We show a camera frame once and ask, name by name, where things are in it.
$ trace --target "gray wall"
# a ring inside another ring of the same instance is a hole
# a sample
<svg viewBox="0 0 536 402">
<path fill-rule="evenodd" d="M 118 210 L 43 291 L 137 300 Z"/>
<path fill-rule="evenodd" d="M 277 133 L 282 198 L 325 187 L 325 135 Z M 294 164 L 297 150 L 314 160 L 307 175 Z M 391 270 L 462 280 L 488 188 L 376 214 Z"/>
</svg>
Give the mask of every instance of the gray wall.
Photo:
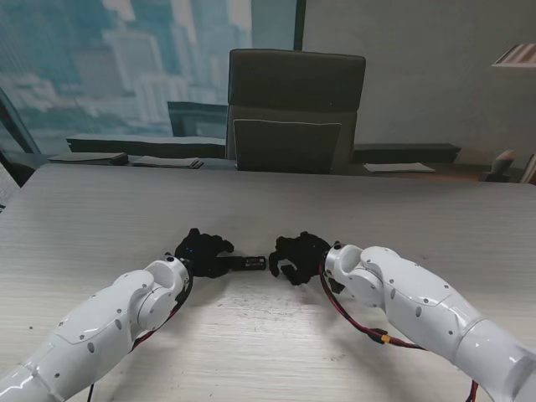
<svg viewBox="0 0 536 402">
<path fill-rule="evenodd" d="M 355 142 L 450 142 L 457 162 L 536 153 L 536 70 L 492 68 L 536 43 L 533 0 L 308 0 L 304 50 L 367 58 Z"/>
</svg>

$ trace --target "white wood grain table surface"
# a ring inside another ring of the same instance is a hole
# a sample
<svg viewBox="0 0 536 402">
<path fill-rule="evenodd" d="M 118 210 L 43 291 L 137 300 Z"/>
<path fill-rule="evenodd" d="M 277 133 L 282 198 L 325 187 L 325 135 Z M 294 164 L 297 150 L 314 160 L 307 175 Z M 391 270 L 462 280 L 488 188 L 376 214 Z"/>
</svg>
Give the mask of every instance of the white wood grain table surface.
<svg viewBox="0 0 536 402">
<path fill-rule="evenodd" d="M 534 187 L 518 184 L 48 165 L 0 214 L 0 371 L 192 227 L 245 255 L 268 255 L 278 236 L 303 230 L 388 246 L 533 347 L 535 206 Z M 392 330 L 380 311 L 343 303 Z M 195 281 L 179 314 L 97 384 L 94 401 L 463 402 L 469 388 L 445 360 L 355 331 L 317 278 L 292 287 L 252 272 Z"/>
</svg>

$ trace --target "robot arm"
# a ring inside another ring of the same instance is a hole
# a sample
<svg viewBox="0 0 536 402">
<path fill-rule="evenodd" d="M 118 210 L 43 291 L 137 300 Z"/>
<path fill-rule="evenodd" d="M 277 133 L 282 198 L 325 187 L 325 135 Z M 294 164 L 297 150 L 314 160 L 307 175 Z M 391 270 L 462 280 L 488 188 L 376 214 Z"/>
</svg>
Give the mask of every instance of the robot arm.
<svg viewBox="0 0 536 402">
<path fill-rule="evenodd" d="M 452 286 L 384 247 L 336 244 L 325 272 L 422 348 L 446 358 L 496 402 L 536 394 L 536 355 L 482 316 Z"/>
<path fill-rule="evenodd" d="M 189 281 L 172 256 L 120 276 L 65 316 L 0 380 L 0 402 L 63 402 L 78 394 L 112 370 L 142 332 L 167 321 Z"/>
</svg>

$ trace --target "window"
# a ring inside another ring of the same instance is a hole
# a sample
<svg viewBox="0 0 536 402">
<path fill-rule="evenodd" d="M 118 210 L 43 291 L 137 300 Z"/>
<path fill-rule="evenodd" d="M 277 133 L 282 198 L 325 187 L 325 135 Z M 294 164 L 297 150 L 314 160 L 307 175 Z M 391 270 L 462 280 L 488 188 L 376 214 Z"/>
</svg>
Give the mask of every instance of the window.
<svg viewBox="0 0 536 402">
<path fill-rule="evenodd" d="M 270 10 L 269 18 L 291 13 L 288 22 L 295 7 L 289 0 L 3 0 L 0 88 L 43 154 L 68 152 L 65 138 L 78 134 L 172 137 L 168 102 L 226 105 L 229 51 L 254 45 L 252 8 Z M 274 47 L 291 49 L 293 27 L 270 30 L 257 20 L 262 47 L 273 34 Z M 189 132 L 224 137 L 208 121 Z"/>
</svg>

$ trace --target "city skyline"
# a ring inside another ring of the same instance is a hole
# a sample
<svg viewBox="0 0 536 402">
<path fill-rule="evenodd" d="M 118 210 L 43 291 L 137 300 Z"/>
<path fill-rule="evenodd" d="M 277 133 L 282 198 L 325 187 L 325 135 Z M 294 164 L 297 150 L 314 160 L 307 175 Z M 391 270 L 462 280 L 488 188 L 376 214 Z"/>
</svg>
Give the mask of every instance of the city skyline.
<svg viewBox="0 0 536 402">
<path fill-rule="evenodd" d="M 3 0 L 0 34 L 0 87 L 35 136 L 39 119 L 171 136 L 167 101 L 226 104 L 229 51 L 251 47 L 250 0 Z M 70 109 L 87 124 L 46 116 Z"/>
</svg>

